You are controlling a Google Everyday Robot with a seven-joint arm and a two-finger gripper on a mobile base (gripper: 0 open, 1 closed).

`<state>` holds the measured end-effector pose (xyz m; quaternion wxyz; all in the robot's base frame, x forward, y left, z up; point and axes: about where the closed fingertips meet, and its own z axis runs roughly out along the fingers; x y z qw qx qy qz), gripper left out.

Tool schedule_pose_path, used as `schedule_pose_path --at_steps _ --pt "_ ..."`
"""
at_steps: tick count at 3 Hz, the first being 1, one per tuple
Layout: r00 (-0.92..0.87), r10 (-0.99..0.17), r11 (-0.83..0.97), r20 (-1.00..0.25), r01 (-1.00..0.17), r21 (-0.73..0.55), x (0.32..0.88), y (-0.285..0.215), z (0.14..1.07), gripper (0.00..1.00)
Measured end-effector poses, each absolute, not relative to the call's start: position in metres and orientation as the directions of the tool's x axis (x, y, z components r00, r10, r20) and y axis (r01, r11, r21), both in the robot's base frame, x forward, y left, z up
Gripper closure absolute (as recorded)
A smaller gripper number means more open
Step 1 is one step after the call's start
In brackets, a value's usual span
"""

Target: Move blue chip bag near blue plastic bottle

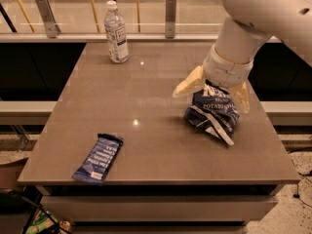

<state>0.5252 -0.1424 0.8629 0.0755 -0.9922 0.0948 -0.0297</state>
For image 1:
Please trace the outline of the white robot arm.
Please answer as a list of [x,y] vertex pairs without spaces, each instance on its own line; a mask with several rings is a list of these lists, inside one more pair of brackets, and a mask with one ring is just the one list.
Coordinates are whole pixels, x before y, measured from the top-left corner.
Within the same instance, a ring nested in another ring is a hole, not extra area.
[[210,81],[229,89],[249,111],[246,81],[260,47],[276,37],[312,64],[311,0],[222,0],[228,14],[204,62],[179,83],[174,96]]

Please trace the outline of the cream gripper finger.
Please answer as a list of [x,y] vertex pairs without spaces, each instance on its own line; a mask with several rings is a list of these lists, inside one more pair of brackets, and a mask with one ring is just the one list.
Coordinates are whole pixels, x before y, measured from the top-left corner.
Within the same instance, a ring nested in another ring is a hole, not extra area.
[[205,80],[206,74],[204,67],[202,65],[195,67],[190,74],[175,87],[173,97],[179,98],[186,96],[193,87],[204,84]]
[[243,112],[248,113],[250,111],[250,103],[247,84],[243,82],[239,86],[234,87],[232,89],[232,94],[234,98],[237,100]]

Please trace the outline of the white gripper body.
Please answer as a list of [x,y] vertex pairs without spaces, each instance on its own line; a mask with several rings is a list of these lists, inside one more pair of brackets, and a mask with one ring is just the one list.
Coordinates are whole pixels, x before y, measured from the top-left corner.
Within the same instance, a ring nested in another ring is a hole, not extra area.
[[253,64],[238,63],[222,58],[212,46],[204,59],[203,68],[206,78],[215,86],[222,88],[237,87],[244,83],[252,70]]

